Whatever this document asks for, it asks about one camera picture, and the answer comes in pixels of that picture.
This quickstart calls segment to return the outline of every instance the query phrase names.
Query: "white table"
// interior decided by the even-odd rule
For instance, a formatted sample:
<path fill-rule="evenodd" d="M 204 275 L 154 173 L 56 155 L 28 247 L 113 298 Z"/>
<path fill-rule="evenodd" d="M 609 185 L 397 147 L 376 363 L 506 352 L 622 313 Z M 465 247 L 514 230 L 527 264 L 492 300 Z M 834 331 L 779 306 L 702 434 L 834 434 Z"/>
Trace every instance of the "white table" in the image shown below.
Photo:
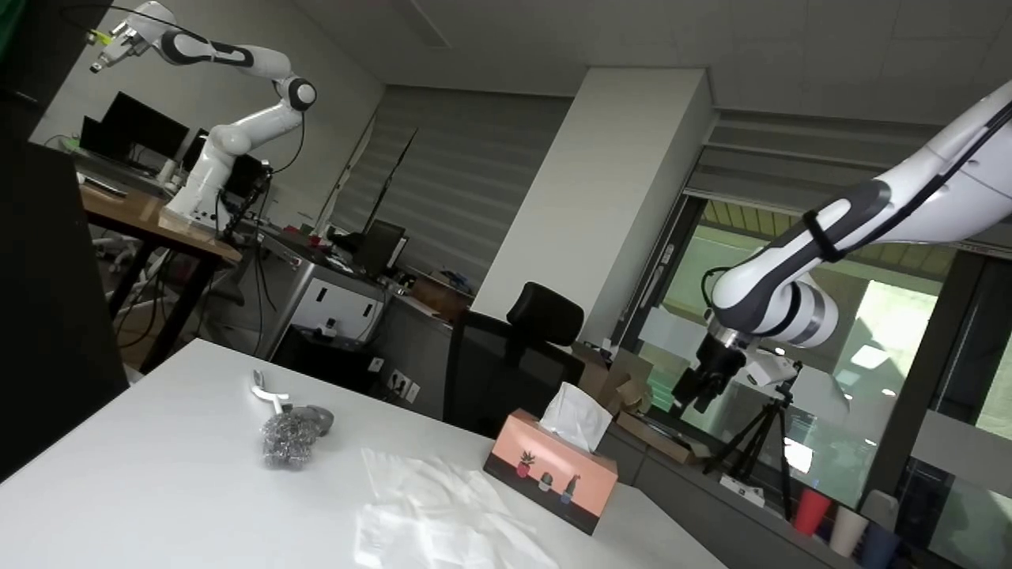
<path fill-rule="evenodd" d="M 338 416 L 308 472 L 263 464 L 268 409 L 249 396 L 249 369 Z M 344 569 L 370 499 L 362 449 L 481 468 L 492 440 L 192 341 L 0 487 L 0 566 Z M 540 517 L 537 542 L 559 566 L 723 566 L 634 487 L 591 538 L 503 496 Z"/>

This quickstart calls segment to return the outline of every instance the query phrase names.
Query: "white pillar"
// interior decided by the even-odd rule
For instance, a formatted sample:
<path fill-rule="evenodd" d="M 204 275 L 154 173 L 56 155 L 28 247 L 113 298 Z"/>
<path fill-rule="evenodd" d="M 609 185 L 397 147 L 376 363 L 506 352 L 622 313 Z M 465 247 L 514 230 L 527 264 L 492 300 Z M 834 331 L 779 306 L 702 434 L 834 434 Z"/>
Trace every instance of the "white pillar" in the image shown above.
<path fill-rule="evenodd" d="M 611 337 L 712 121 L 702 70 L 591 70 L 471 309 L 503 320 L 540 281 L 584 309 L 582 340 Z"/>

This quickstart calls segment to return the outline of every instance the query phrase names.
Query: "tissue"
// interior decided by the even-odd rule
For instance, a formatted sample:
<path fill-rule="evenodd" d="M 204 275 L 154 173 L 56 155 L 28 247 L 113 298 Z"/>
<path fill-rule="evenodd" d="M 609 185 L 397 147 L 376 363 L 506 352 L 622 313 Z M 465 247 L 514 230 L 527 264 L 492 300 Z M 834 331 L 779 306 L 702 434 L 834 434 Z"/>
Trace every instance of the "tissue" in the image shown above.
<path fill-rule="evenodd" d="M 549 411 L 540 416 L 540 429 L 556 434 L 559 440 L 565 440 L 582 454 L 597 449 L 609 423 L 611 423 L 611 411 L 570 384 L 559 386 L 559 392 L 551 399 Z"/>

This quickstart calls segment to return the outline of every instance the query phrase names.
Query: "small gray object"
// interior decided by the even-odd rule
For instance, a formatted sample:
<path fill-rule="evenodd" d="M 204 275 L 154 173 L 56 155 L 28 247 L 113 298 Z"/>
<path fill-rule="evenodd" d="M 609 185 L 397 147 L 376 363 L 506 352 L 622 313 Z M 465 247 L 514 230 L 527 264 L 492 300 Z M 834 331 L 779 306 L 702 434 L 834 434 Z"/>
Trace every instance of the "small gray object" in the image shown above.
<path fill-rule="evenodd" d="M 305 468 L 315 455 L 315 443 L 328 434 L 336 416 L 327 409 L 285 409 L 265 420 L 263 454 L 274 468 Z"/>

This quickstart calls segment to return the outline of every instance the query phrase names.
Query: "ceiling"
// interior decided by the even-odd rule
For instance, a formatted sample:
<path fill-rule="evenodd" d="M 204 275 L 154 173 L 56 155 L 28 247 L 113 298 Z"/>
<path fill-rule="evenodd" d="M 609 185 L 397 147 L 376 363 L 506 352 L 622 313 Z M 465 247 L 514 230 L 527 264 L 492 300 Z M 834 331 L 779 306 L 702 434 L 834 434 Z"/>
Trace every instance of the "ceiling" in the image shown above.
<path fill-rule="evenodd" d="M 1008 0 L 299 0 L 388 85 L 572 96 L 708 67 L 733 112 L 945 124 L 1012 78 Z"/>

